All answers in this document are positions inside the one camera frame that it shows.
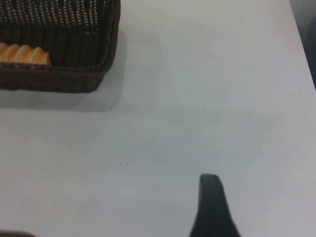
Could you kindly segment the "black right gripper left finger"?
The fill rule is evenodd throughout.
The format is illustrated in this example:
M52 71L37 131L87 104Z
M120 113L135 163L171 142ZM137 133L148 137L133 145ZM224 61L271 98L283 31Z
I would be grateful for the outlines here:
M35 236L28 232L0 231L0 237L35 237Z

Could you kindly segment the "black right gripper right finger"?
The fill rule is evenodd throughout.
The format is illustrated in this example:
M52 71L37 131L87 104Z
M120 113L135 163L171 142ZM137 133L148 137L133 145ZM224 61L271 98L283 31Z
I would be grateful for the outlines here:
M197 215L190 236L240 236L230 214L223 184L217 175L200 175Z

